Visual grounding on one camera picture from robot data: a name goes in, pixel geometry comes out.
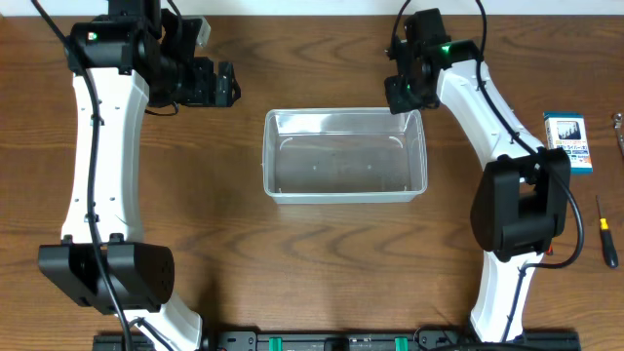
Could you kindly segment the clear plastic container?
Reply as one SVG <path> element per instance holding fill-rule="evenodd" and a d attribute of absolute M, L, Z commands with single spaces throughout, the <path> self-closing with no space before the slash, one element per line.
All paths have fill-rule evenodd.
<path fill-rule="evenodd" d="M 428 187 L 417 110 L 273 109 L 261 165 L 263 189 L 281 205 L 408 203 Z"/>

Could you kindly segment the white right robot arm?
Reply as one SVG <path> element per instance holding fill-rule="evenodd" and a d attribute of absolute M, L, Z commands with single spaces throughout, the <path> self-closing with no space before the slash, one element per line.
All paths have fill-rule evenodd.
<path fill-rule="evenodd" d="M 386 50 L 397 72 L 384 81 L 392 113 L 445 106 L 468 137 L 483 170 L 470 211 L 484 252 L 470 325 L 482 343 L 513 342 L 537 269 L 565 229 L 571 165 L 518 120 L 491 80 L 485 44 L 454 41 L 439 9 L 397 17 Z"/>

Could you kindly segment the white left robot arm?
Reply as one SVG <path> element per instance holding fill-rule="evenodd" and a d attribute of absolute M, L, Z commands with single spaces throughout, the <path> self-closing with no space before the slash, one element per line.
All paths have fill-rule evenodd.
<path fill-rule="evenodd" d="M 204 345 L 201 316 L 176 294 L 172 251 L 144 240 L 138 176 L 145 116 L 239 99 L 233 65 L 196 55 L 210 33 L 171 2 L 112 1 L 59 36 L 77 105 L 75 166 L 59 241 L 40 247 L 38 266 L 77 305 L 118 319 L 108 350 Z"/>

